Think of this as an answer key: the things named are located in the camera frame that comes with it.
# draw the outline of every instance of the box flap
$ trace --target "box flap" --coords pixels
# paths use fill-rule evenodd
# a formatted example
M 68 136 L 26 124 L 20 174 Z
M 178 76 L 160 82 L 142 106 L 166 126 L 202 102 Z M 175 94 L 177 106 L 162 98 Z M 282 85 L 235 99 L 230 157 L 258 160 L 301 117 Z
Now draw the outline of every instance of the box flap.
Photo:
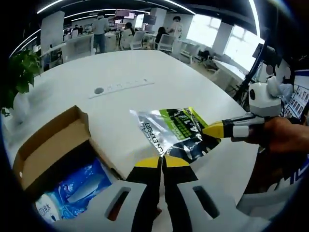
M 58 159 L 89 138 L 88 115 L 77 106 L 45 124 L 20 147 L 16 155 L 13 171 L 23 189 Z

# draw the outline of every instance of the ceiling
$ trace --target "ceiling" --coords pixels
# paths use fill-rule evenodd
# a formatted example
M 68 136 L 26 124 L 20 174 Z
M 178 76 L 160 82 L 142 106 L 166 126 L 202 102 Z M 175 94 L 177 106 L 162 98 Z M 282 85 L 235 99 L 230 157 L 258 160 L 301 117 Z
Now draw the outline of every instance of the ceiling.
M 8 42 L 9 52 L 14 49 L 23 38 L 40 28 L 42 19 L 53 12 L 62 10 L 65 15 L 72 15 L 84 11 L 96 9 L 133 9 L 150 11 L 151 8 L 160 4 L 167 7 L 168 12 L 176 11 L 179 14 L 190 14 L 181 7 L 175 6 L 164 0 L 149 0 L 143 2 L 140 0 L 63 0 L 54 6 L 46 9 L 40 14 L 36 12 L 42 7 L 54 2 L 55 0 L 33 0 L 21 1 L 18 8 L 14 6 L 16 2 L 10 2 L 11 9 L 18 15 L 19 21 L 14 21 L 11 28 L 12 35 Z M 173 0 L 186 6 L 197 14 L 210 15 L 221 18 L 229 24 L 237 24 L 254 33 L 255 23 L 253 13 L 249 4 L 249 0 Z M 307 53 L 307 43 L 305 37 L 301 35 L 303 29 L 308 29 L 309 22 L 307 12 L 309 11 L 309 3 L 302 0 L 254 0 L 261 27 L 261 37 L 265 39 L 267 35 L 272 35 L 272 46 L 277 46 L 281 53 L 287 57 L 299 57 L 303 53 Z M 88 16 L 89 14 L 77 15 L 65 20 L 64 24 L 70 23 L 74 18 Z

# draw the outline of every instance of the cardboard box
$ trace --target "cardboard box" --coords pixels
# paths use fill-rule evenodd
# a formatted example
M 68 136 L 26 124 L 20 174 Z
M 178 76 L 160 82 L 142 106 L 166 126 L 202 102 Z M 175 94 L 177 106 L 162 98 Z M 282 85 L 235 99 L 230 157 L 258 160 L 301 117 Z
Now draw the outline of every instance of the cardboard box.
M 82 152 L 76 153 L 77 147 Z M 34 202 L 94 158 L 99 158 L 117 179 L 123 179 L 91 138 L 88 115 L 74 106 L 45 124 L 20 147 L 13 171 Z

